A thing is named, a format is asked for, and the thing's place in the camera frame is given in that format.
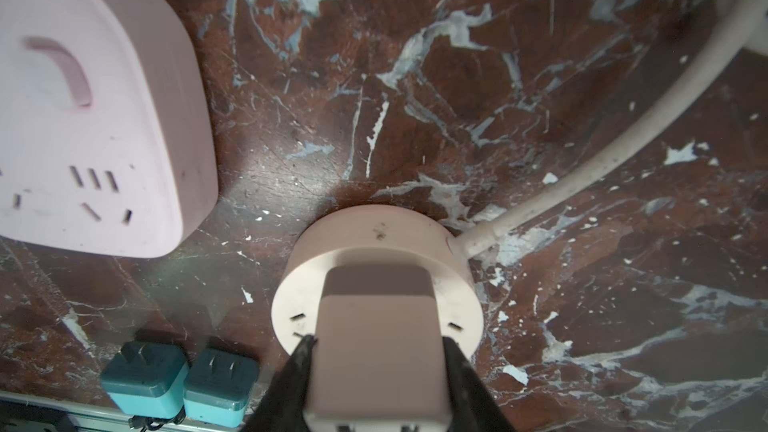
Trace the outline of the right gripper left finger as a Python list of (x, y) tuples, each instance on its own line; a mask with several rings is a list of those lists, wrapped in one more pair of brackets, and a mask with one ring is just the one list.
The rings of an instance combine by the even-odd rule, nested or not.
[(275, 374), (267, 392), (240, 428), (243, 432), (292, 432), (310, 430), (304, 407), (317, 339), (305, 335), (284, 367)]

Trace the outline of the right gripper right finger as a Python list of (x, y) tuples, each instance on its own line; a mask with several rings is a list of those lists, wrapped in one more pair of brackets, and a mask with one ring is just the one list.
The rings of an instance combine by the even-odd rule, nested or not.
[(450, 409), (450, 432), (515, 432), (458, 343), (443, 337)]

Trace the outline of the pink plug adapter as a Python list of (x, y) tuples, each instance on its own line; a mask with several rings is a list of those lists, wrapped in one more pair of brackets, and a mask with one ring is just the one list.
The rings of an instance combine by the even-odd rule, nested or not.
[(452, 420), (430, 273), (338, 266), (325, 278), (303, 416), (312, 431), (445, 431)]

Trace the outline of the beige round power strip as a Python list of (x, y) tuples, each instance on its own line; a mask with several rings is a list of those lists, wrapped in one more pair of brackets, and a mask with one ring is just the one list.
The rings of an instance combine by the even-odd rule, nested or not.
[(301, 337), (315, 332), (331, 269), (404, 264), (430, 273), (441, 332), (472, 357), (482, 341), (484, 315), (468, 259), (453, 249), (453, 241), (435, 220), (396, 206), (354, 206), (317, 220), (296, 241), (272, 300), (277, 340), (291, 354)]

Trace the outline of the pink square power strip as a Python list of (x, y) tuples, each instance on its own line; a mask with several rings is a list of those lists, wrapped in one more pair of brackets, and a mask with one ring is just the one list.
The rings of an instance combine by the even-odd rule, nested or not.
[(1, 0), (1, 234), (156, 258), (218, 198), (191, 39), (165, 0)]

